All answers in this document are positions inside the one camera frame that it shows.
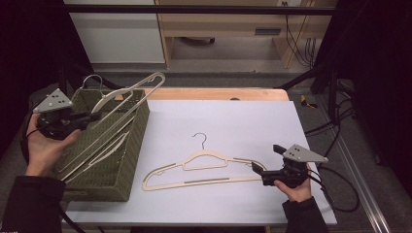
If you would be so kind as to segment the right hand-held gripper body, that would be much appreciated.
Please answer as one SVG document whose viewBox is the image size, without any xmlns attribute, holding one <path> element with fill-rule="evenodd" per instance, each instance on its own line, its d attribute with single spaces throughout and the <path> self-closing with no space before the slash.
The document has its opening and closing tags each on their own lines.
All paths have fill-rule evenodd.
<svg viewBox="0 0 412 233">
<path fill-rule="evenodd" d="M 308 162 L 328 162 L 328 159 L 300 145 L 293 145 L 286 149 L 283 156 L 284 165 L 280 170 L 265 171 L 261 176 L 264 185 L 273 185 L 276 180 L 281 181 L 290 188 L 301 185 L 308 175 Z"/>
</svg>

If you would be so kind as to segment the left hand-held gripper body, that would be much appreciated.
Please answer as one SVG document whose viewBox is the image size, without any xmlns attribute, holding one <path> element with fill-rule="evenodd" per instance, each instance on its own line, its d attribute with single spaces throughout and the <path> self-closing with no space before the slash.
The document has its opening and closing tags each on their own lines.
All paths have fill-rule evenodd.
<svg viewBox="0 0 412 233">
<path fill-rule="evenodd" d="M 33 113 L 40 115 L 36 126 L 47 138 L 64 140 L 77 129 L 75 121 L 79 115 L 73 110 L 73 102 L 59 88 L 48 94 Z"/>
</svg>

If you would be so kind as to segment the beige clothes hanger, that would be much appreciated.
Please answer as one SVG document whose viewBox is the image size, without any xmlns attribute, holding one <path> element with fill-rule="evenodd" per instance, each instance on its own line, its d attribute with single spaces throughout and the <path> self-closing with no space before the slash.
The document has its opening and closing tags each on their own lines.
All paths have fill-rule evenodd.
<svg viewBox="0 0 412 233">
<path fill-rule="evenodd" d="M 266 168 L 258 161 L 253 160 L 253 159 L 247 159 L 247 158 L 237 158 L 237 157 L 229 157 L 226 155 L 223 155 L 215 150 L 206 150 L 205 149 L 205 143 L 207 141 L 207 135 L 205 133 L 201 134 L 204 139 L 203 142 L 201 143 L 202 149 L 199 151 L 194 152 L 191 154 L 187 159 L 172 163 L 170 165 L 166 165 L 163 167 L 156 168 L 149 172 L 146 177 L 142 181 L 142 189 L 144 191 L 155 191 L 155 190 L 162 190 L 162 189 L 171 189 L 171 188 L 180 188 L 180 187 L 187 187 L 187 186 L 196 186 L 196 185 L 207 185 L 207 184 L 215 184 L 215 183 L 241 183 L 241 182 L 253 182 L 253 181 L 258 181 L 259 177 L 258 176 L 250 176 L 250 177 L 228 177 L 228 178 L 213 178 L 213 179 L 201 179 L 201 180 L 195 180 L 195 181 L 184 181 L 184 182 L 178 182 L 178 183 L 167 183 L 167 184 L 157 184 L 157 185 L 149 185 L 150 178 L 153 176 L 161 176 L 163 175 L 166 171 L 175 169 L 175 168 L 181 168 L 183 171 L 202 171 L 202 170 L 211 170 L 211 169 L 221 169 L 221 168 L 226 168 L 229 166 L 229 163 L 240 163 L 244 164 L 245 166 L 252 167 L 253 164 L 256 164 L 260 166 L 263 170 L 266 170 Z M 207 166 L 200 166 L 200 167 L 189 167 L 189 164 L 200 157 L 213 157 L 222 162 L 222 164 L 219 165 L 207 165 Z"/>
<path fill-rule="evenodd" d="M 153 82 L 156 78 L 160 78 L 160 82 L 153 87 L 148 94 L 145 94 L 142 98 L 138 100 L 137 103 L 133 104 L 131 107 L 127 108 L 127 112 L 122 115 L 120 118 L 117 119 L 115 123 L 113 123 L 106 131 L 101 133 L 91 144 L 89 144 L 79 155 L 77 155 L 71 162 L 69 162 L 67 165 L 62 167 L 61 169 L 58 169 L 57 172 L 61 173 L 65 171 L 74 161 L 76 161 L 81 155 L 83 155 L 86 151 L 88 151 L 92 146 L 94 146 L 96 143 L 100 142 L 101 139 L 106 136 L 113 128 L 116 128 L 121 122 L 127 118 L 132 112 L 137 110 L 141 104 L 143 104 L 149 96 L 151 96 L 159 87 L 161 87 L 166 78 L 165 75 L 161 72 L 155 72 L 153 74 L 148 75 L 146 78 L 144 78 L 142 81 L 130 86 L 130 87 L 124 87 L 120 89 L 113 90 L 107 94 L 103 94 L 102 98 L 95 104 L 95 106 L 92 109 L 92 113 L 98 113 L 108 102 L 110 102 L 112 99 L 115 97 L 128 93 L 128 96 L 122 100 L 112 111 L 110 111 L 108 114 L 106 114 L 101 120 L 99 120 L 93 127 L 92 130 L 94 130 L 97 126 L 101 125 L 107 118 L 109 118 L 117 109 L 122 107 L 125 103 L 127 103 L 133 96 L 134 96 L 134 91 L 137 90 L 141 85 L 144 83 L 150 83 Z"/>
<path fill-rule="evenodd" d="M 112 135 L 105 143 L 103 143 L 98 149 L 92 152 L 84 161 L 70 171 L 62 180 L 69 183 L 76 179 L 80 174 L 84 173 L 94 165 L 103 161 L 114 152 L 116 152 L 125 141 L 129 132 L 126 128 L 132 123 L 134 118 L 131 118 L 124 126 L 122 126 L 114 135 Z"/>
</svg>

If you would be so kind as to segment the green woven basket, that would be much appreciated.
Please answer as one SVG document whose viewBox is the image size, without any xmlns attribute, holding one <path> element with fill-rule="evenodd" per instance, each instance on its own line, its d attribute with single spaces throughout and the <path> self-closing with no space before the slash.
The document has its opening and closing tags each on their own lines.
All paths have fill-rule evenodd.
<svg viewBox="0 0 412 233">
<path fill-rule="evenodd" d="M 118 118 L 124 115 L 127 112 L 128 107 L 131 107 L 133 104 L 137 103 L 138 100 L 144 95 L 144 90 L 135 90 L 134 96 L 127 103 L 117 109 L 109 118 L 107 118 L 94 130 L 92 130 L 92 127 L 98 121 L 91 123 L 87 130 L 82 132 L 79 140 L 63 153 L 62 157 L 53 169 L 53 175 L 61 181 L 63 177 L 65 177 L 92 152 L 105 143 L 131 118 L 134 118 L 132 123 L 126 128 L 129 135 L 116 152 L 84 173 L 80 174 L 73 181 L 66 183 L 66 189 L 63 194 L 63 199 L 65 201 L 125 202 L 129 199 L 139 153 L 142 147 L 150 115 L 147 100 L 141 104 L 137 110 L 125 118 L 121 124 L 119 124 L 116 128 L 113 128 L 106 136 L 104 136 L 100 142 L 96 143 L 76 161 L 74 161 L 65 171 L 58 173 L 57 170 L 71 162 L 101 133 L 106 131 L 113 123 L 117 121 Z M 112 111 L 127 96 L 128 93 L 125 93 L 108 102 L 99 111 L 102 118 Z"/>
</svg>

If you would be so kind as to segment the person's right hand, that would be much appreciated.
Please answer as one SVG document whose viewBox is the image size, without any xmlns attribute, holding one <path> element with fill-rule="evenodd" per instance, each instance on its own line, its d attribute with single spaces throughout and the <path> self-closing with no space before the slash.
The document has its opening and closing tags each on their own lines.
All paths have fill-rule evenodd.
<svg viewBox="0 0 412 233">
<path fill-rule="evenodd" d="M 287 195 L 290 202 L 303 202 L 312 197 L 310 179 L 306 179 L 301 185 L 290 188 L 281 181 L 276 180 L 274 185 Z"/>
</svg>

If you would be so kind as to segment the person's left hand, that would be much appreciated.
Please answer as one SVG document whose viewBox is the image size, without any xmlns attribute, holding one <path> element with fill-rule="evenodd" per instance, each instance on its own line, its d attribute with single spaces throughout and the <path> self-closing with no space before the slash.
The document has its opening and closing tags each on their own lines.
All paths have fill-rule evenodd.
<svg viewBox="0 0 412 233">
<path fill-rule="evenodd" d="M 27 127 L 29 163 L 25 175 L 46 177 L 65 149 L 78 141 L 81 131 L 76 129 L 61 141 L 47 138 L 37 128 L 39 116 L 39 114 L 33 114 Z"/>
</svg>

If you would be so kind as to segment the yellow and black tool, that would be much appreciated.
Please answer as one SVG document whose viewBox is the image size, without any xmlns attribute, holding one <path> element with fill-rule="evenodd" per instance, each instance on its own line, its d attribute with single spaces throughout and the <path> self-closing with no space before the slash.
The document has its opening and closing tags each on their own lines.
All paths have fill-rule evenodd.
<svg viewBox="0 0 412 233">
<path fill-rule="evenodd" d="M 312 108 L 312 109 L 317 109 L 318 108 L 317 104 L 309 103 L 307 101 L 305 95 L 300 95 L 300 103 L 301 103 L 301 106 L 303 106 L 303 107 L 308 107 L 308 108 Z"/>
</svg>

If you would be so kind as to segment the white table mat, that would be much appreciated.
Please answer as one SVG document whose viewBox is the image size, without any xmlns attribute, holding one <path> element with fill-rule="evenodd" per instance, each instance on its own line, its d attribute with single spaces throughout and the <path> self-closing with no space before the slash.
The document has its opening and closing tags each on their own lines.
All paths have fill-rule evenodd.
<svg viewBox="0 0 412 233">
<path fill-rule="evenodd" d="M 144 191 L 142 181 L 152 170 L 180 162 L 202 149 L 253 159 L 269 170 L 283 161 L 274 145 L 306 146 L 307 141 L 291 101 L 171 101 L 152 100 L 150 117 L 137 163 L 131 196 L 124 203 L 73 202 L 67 214 L 77 223 L 97 225 L 274 225 L 286 217 L 285 195 L 263 185 L 251 167 L 229 163 L 221 169 L 183 171 L 175 168 L 150 178 L 149 185 L 201 179 L 258 176 L 258 181 L 215 183 Z M 200 157 L 189 167 L 219 165 Z"/>
</svg>

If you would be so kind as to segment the black curtain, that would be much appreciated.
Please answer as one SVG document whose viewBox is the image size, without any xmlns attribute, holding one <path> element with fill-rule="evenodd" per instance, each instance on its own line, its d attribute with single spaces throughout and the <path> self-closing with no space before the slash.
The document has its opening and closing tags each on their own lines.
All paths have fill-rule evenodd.
<svg viewBox="0 0 412 233">
<path fill-rule="evenodd" d="M 61 77 L 93 72 L 63 0 L 0 0 L 0 158 L 28 111 L 29 95 Z"/>
<path fill-rule="evenodd" d="M 323 47 L 354 18 L 337 72 L 355 86 L 371 144 L 412 194 L 412 0 L 337 0 Z"/>
</svg>

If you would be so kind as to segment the white cabinet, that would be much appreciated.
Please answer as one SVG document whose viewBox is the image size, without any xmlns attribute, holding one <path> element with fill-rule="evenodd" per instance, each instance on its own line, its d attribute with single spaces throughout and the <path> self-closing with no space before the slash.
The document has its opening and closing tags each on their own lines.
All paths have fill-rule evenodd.
<svg viewBox="0 0 412 233">
<path fill-rule="evenodd" d="M 91 63 L 164 63 L 156 14 L 71 13 Z"/>
</svg>

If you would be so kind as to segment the black metal stand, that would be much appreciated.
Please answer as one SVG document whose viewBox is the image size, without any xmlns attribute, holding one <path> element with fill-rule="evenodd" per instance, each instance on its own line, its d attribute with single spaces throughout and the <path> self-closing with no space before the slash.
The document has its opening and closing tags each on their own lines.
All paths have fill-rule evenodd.
<svg viewBox="0 0 412 233">
<path fill-rule="evenodd" d="M 320 94 L 327 89 L 327 115 L 332 121 L 337 121 L 336 94 L 338 90 L 338 76 L 337 71 L 331 65 L 321 63 L 291 81 L 275 86 L 275 89 L 289 90 L 311 78 L 314 79 L 310 86 L 310 91 L 313 94 Z"/>
</svg>

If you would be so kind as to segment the beige wooden desk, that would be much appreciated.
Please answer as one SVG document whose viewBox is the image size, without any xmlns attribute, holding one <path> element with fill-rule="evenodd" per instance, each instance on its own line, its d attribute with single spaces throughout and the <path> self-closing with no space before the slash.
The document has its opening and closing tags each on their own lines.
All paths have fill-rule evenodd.
<svg viewBox="0 0 412 233">
<path fill-rule="evenodd" d="M 278 7 L 278 0 L 154 0 L 157 5 Z M 338 0 L 302 0 L 299 7 L 335 7 Z M 323 39 L 329 16 L 160 14 L 166 38 L 269 37 L 283 66 L 291 67 L 297 45 Z"/>
</svg>

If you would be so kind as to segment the black horizontal bar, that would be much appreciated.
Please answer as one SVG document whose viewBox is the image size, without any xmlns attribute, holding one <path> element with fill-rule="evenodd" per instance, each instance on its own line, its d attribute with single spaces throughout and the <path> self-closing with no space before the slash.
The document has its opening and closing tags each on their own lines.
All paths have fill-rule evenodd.
<svg viewBox="0 0 412 233">
<path fill-rule="evenodd" d="M 206 14 L 206 15 L 293 15 L 333 16 L 331 7 L 249 7 L 208 5 L 87 5 L 68 4 L 63 9 L 69 13 L 96 14 Z"/>
</svg>

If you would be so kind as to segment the aluminium floor rail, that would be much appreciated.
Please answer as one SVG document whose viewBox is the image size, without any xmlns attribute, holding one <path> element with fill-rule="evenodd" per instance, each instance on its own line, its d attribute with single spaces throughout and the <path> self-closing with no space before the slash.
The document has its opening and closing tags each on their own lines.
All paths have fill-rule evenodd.
<svg viewBox="0 0 412 233">
<path fill-rule="evenodd" d="M 317 100 L 321 113 L 323 114 L 325 119 L 331 120 L 327 115 L 327 97 L 316 95 L 315 99 Z M 350 103 L 350 101 L 350 98 L 345 97 L 343 100 L 338 100 L 336 102 L 338 119 L 337 121 L 331 120 L 332 122 L 340 122 L 340 113 L 342 111 L 348 110 L 348 104 Z M 350 181 L 359 194 L 361 206 L 367 216 L 373 232 L 392 233 L 386 218 L 384 217 L 374 195 L 371 192 L 371 189 L 369 188 L 368 182 L 362 174 L 361 169 L 357 165 L 356 160 L 349 150 L 348 144 L 342 136 L 341 129 L 342 127 L 340 125 L 337 125 L 332 129 L 332 137 L 334 143 L 331 145 L 331 147 L 336 148 L 338 151 L 338 155 L 347 174 L 349 175 Z"/>
</svg>

